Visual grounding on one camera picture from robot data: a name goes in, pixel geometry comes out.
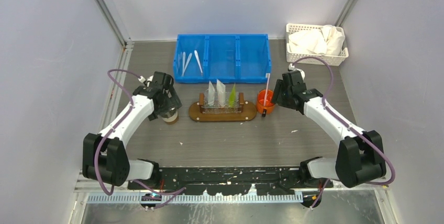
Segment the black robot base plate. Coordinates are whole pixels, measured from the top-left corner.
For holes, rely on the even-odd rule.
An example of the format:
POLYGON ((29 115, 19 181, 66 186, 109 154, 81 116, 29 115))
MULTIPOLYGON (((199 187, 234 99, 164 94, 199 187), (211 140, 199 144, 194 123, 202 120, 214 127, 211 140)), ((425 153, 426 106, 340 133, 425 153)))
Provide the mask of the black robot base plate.
POLYGON ((130 182, 128 189, 160 189, 185 195, 291 195, 296 189, 318 190, 326 180, 303 178, 298 166, 161 167, 148 180, 130 182))

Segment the silver metal cup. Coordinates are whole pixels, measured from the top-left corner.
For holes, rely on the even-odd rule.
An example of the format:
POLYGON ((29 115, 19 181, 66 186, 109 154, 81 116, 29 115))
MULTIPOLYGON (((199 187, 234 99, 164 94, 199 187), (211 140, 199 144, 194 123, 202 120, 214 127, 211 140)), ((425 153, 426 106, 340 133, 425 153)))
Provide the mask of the silver metal cup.
POLYGON ((172 125, 178 121, 179 113, 176 109, 172 109, 168 111, 166 114, 162 115, 161 118, 166 124, 172 125))

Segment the white toothpaste tube green cap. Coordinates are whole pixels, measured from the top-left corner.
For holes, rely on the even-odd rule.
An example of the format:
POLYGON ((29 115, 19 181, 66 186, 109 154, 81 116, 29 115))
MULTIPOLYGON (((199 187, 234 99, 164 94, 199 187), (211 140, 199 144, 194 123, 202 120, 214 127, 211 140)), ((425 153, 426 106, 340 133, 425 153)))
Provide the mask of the white toothpaste tube green cap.
POLYGON ((211 81, 208 82, 207 104, 209 107, 215 106, 215 87, 211 81))

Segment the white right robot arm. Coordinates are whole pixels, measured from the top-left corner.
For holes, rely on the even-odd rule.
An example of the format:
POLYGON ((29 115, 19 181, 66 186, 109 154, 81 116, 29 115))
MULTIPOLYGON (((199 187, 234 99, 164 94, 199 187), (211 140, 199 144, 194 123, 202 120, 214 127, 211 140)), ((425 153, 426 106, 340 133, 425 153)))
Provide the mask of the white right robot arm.
POLYGON ((277 80, 272 102, 314 121, 337 146, 334 159, 319 156, 300 163, 299 182, 303 186, 313 187, 325 178, 352 188, 386 175, 380 134, 356 127, 340 115, 321 92, 306 87, 300 71, 286 72, 277 80))

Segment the pink toothbrush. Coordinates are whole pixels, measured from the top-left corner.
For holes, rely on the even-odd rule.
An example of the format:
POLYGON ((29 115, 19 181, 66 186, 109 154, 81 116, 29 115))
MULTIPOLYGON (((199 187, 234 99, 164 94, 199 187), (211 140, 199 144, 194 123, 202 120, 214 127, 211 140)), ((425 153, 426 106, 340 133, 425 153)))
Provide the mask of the pink toothbrush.
POLYGON ((262 103, 264 107, 267 105, 267 96, 268 96, 268 90, 269 90, 270 75, 271 75, 271 73, 267 73, 266 74, 267 84, 266 84, 264 98, 263 98, 263 103, 262 103))

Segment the aluminium frame rail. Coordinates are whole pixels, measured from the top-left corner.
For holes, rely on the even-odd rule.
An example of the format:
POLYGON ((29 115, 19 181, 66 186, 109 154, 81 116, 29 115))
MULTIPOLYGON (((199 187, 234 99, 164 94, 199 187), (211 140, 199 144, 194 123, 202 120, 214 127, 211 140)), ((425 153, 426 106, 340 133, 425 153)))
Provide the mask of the aluminium frame rail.
POLYGON ((110 9, 111 1, 107 0, 94 0, 94 1, 98 5, 100 11, 102 12, 102 15, 109 24, 118 42, 121 44, 121 46, 124 49, 127 48, 129 44, 132 44, 132 40, 129 36, 126 35, 126 32, 124 32, 124 25, 121 25, 120 21, 118 21, 119 18, 117 17, 117 13, 116 12, 113 13, 112 10, 110 9))

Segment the white toothbrush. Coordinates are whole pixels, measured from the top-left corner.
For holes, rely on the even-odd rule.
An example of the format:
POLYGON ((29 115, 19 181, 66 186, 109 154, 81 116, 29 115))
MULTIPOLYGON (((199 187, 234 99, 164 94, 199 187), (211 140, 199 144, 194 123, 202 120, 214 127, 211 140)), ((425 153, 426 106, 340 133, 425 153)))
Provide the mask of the white toothbrush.
POLYGON ((195 59, 197 61, 197 65, 199 67, 200 74, 201 74, 201 76, 203 76, 203 68, 202 68, 202 64, 201 64, 200 57, 199 57, 197 50, 194 50, 194 55, 195 55, 195 59))

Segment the yellow-green toothpaste tube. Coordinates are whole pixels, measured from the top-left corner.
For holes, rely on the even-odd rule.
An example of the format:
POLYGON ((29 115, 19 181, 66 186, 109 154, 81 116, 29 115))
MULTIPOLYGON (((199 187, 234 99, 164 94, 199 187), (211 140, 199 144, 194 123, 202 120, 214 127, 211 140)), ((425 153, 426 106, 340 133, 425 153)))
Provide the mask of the yellow-green toothpaste tube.
POLYGON ((228 100, 228 105, 230 108, 234 108, 234 106, 236 105, 236 85, 234 84, 230 95, 229 95, 229 100, 228 100))

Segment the clear textured toothbrush holder rack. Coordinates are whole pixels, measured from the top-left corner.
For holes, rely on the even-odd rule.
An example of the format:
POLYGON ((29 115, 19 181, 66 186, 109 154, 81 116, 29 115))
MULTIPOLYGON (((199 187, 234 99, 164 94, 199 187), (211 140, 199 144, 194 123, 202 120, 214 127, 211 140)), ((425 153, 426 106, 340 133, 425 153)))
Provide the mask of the clear textured toothbrush holder rack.
POLYGON ((207 114, 237 114, 242 112, 241 98, 243 93, 235 92, 234 94, 228 92, 225 95, 225 102, 218 101, 217 92, 209 96, 208 92, 200 93, 203 97, 199 99, 197 105, 207 114))

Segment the white toothpaste tube orange cap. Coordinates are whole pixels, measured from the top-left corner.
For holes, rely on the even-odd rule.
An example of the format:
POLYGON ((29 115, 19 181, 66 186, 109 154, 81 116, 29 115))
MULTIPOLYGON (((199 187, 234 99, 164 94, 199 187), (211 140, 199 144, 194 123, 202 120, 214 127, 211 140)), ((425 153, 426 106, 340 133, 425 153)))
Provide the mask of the white toothpaste tube orange cap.
POLYGON ((217 89, 217 99, 219 107, 225 107, 226 106, 226 85, 221 82, 220 80, 217 80, 216 84, 217 89))

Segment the brown wooden oval tray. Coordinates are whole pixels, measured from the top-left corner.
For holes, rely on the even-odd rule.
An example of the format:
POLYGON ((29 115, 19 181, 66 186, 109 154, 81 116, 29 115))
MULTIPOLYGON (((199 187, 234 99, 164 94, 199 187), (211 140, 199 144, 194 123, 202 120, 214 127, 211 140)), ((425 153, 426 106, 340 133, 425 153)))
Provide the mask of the brown wooden oval tray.
POLYGON ((249 121, 254 119, 257 114, 255 104, 249 101, 246 101, 243 111, 240 113, 202 113, 200 107, 196 102, 188 109, 189 117, 197 122, 249 121))

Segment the white plastic basket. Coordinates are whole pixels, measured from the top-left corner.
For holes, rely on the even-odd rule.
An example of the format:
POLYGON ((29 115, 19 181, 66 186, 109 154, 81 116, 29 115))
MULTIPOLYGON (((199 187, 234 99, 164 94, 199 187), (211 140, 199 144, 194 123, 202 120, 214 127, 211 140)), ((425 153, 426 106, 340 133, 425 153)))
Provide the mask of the white plastic basket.
POLYGON ((339 66, 349 56, 343 28, 333 25, 286 25, 286 61, 293 63, 320 64, 313 59, 318 57, 330 66, 339 66))

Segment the orange plastic mug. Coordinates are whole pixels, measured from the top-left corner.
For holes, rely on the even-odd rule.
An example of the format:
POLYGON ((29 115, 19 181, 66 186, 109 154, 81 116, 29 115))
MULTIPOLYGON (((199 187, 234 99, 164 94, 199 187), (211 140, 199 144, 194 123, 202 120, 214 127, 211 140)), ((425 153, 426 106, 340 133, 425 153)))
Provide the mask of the orange plastic mug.
POLYGON ((273 112, 275 104, 271 102, 272 97, 273 91, 270 89, 263 89, 257 94, 256 109, 262 117, 273 112))

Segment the blue plastic divided bin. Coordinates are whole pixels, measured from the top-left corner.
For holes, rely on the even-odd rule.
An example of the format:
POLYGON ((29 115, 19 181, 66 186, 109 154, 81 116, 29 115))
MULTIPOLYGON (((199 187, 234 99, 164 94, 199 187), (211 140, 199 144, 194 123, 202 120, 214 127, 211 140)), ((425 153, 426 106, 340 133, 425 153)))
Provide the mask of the blue plastic divided bin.
POLYGON ((247 83, 267 81, 272 60, 267 34, 179 34, 173 59, 174 79, 178 83, 247 83), (194 50, 203 68, 201 76, 194 50), (182 75, 182 52, 192 53, 182 75))

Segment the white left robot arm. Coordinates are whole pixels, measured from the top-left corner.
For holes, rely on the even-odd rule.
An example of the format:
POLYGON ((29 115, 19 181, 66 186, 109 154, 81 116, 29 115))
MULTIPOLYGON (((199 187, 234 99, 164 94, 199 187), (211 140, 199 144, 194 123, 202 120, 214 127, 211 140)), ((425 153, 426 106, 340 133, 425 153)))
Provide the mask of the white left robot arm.
POLYGON ((174 89, 174 79, 163 72, 149 78, 139 76, 142 85, 132 93, 126 91, 129 103, 124 110, 99 133, 89 133, 83 140, 82 174, 101 186, 121 186, 126 181, 140 180, 147 189, 160 185, 156 162, 128 158, 126 147, 144 120, 162 119, 174 124, 179 119, 182 103, 174 89))

